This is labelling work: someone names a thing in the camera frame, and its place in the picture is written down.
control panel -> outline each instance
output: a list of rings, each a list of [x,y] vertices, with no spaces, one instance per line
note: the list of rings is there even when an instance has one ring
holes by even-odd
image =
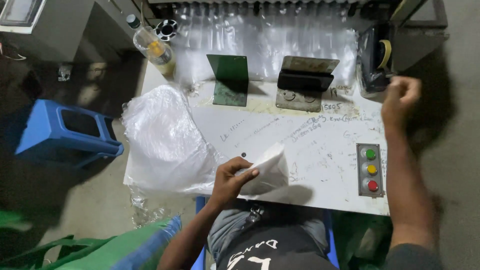
[[[383,197],[380,146],[357,144],[359,196]]]

yellow button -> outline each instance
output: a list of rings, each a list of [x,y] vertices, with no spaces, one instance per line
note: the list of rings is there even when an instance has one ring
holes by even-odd
[[[367,166],[367,171],[369,174],[376,174],[377,173],[377,168],[375,167],[375,165],[368,165]]]

bottle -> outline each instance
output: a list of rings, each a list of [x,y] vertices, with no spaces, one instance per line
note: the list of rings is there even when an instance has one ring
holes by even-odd
[[[175,54],[169,45],[157,37],[151,27],[143,27],[133,14],[127,16],[127,23],[136,32],[133,35],[135,47],[165,76],[172,76],[175,69]]]

white table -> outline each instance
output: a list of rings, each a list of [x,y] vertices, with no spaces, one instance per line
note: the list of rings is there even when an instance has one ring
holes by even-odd
[[[142,94],[165,83],[149,63]],[[361,97],[358,86],[350,95],[344,90],[337,95],[325,92],[320,113],[277,108],[276,83],[252,82],[246,107],[213,105],[214,86],[214,81],[202,83],[189,103],[198,128],[218,151],[229,158],[246,153],[245,159],[253,162],[275,142],[285,145],[289,187],[260,199],[389,215],[386,196],[358,195],[356,143],[380,145],[384,190],[386,187],[381,103]],[[131,156],[125,175],[129,175],[130,165]]]

tape roll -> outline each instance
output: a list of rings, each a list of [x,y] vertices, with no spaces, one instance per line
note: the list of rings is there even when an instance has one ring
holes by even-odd
[[[379,40],[379,42],[385,45],[385,54],[384,54],[384,59],[382,60],[380,65],[377,67],[377,69],[385,68],[387,66],[388,60],[390,59],[390,55],[392,54],[392,44],[390,43],[389,40],[381,39]]]

